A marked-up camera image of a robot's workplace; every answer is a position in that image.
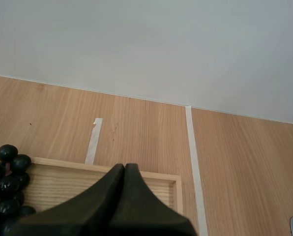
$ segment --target light wood tray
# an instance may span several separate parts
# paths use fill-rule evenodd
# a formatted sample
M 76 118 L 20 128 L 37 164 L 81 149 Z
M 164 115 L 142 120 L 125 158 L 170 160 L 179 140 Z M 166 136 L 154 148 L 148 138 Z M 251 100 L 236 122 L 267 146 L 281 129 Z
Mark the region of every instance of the light wood tray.
M 80 194 L 111 168 L 31 157 L 31 182 L 24 190 L 25 204 L 42 211 Z M 151 191 L 164 204 L 183 214 L 180 176 L 140 172 Z

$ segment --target white wall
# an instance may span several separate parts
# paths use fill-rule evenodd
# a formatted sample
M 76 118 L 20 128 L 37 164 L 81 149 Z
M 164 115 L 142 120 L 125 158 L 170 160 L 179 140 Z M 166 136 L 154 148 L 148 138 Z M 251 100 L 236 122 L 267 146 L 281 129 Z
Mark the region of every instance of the white wall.
M 293 123 L 293 0 L 0 0 L 0 74 Z

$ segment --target wooden surface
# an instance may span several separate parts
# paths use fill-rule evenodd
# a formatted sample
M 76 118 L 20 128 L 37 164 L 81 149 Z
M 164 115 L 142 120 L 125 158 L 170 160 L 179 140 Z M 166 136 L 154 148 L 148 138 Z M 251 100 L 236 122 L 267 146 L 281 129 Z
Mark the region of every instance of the wooden surface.
M 25 189 L 25 204 L 38 211 L 61 204 L 80 194 L 100 180 L 109 167 L 76 164 L 66 161 L 31 157 L 31 177 Z M 159 200 L 183 214 L 180 176 L 141 172 L 144 181 Z
M 184 107 L 0 77 L 0 146 L 84 163 L 95 118 L 95 165 L 181 176 L 184 215 L 198 229 Z
M 288 236 L 293 125 L 192 109 L 209 236 Z

